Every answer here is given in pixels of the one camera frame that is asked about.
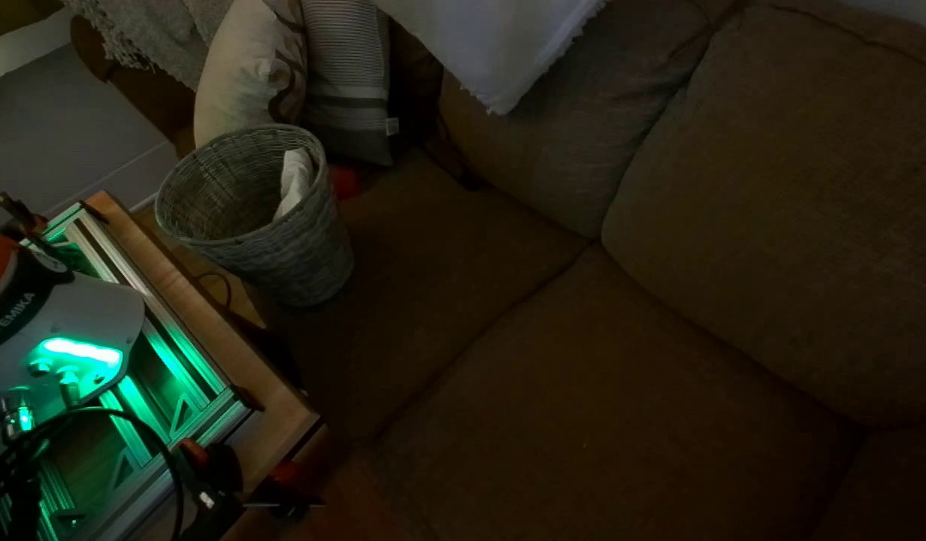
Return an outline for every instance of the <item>couch cushion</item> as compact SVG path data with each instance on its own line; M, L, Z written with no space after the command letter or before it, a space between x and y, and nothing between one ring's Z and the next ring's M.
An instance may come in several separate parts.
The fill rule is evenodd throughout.
M751 7L645 139L603 244L828 407L926 416L926 31Z
M926 541L926 427L862 443L812 541Z
M806 534L854 435L599 249L379 443L437 539Z
M599 235L625 162L726 3L609 0L508 118L490 118L444 82L447 135L479 179L581 235Z
M271 312L312 404L339 435L374 435L513 301L560 273L581 238L494 197L467 193L428 156L344 206L351 284L309 312Z

